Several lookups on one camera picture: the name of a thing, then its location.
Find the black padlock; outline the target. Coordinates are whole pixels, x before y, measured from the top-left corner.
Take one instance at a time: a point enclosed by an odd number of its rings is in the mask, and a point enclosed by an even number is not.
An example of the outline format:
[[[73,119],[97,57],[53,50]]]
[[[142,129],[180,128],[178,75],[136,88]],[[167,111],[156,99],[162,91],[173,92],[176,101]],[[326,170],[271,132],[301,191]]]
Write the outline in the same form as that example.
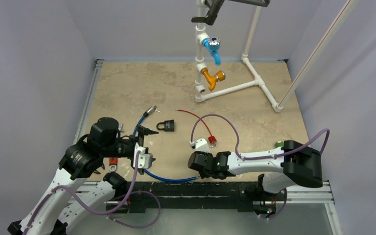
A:
[[[165,132],[174,132],[175,131],[175,120],[165,120],[163,122],[159,122],[156,125],[157,130],[165,131]]]

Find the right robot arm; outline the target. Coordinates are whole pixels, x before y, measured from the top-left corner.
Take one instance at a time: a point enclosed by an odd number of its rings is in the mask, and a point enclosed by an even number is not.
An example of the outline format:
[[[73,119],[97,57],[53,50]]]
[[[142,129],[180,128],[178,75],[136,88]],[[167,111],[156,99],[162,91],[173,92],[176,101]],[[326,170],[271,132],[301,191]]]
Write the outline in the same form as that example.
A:
[[[259,172],[256,195],[267,199],[289,186],[320,188],[323,185],[321,152],[293,140],[274,149],[240,153],[225,151],[212,155],[209,147],[197,141],[188,160],[188,168],[202,179],[224,180],[245,173]]]

